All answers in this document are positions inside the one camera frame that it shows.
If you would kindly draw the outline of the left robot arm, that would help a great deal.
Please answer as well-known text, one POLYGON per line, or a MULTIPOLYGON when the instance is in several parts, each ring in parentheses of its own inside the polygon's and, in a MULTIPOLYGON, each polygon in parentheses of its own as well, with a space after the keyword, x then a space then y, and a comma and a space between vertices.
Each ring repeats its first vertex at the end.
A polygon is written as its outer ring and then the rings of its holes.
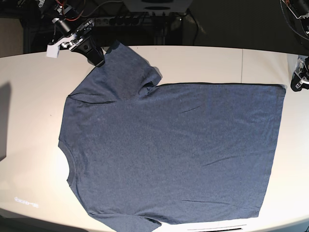
MULTIPOLYGON (((297 42, 309 51, 309 2, 307 0, 280 0, 281 13, 297 42)), ((309 88, 309 55, 298 55, 290 84, 294 92, 309 88)))

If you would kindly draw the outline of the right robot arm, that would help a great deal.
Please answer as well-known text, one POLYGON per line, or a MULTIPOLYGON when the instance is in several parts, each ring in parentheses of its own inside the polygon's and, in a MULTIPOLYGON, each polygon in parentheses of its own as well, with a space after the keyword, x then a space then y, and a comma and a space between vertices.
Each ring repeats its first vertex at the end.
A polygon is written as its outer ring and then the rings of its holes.
POLYGON ((82 20, 85 1, 82 3, 83 6, 78 11, 78 3, 70 3, 68 0, 38 1, 41 14, 50 17, 55 28, 62 34, 60 39, 52 40, 47 45, 46 56, 57 58, 60 49, 64 48, 83 55, 91 65, 101 67, 105 63, 105 57, 92 36, 95 21, 82 20))

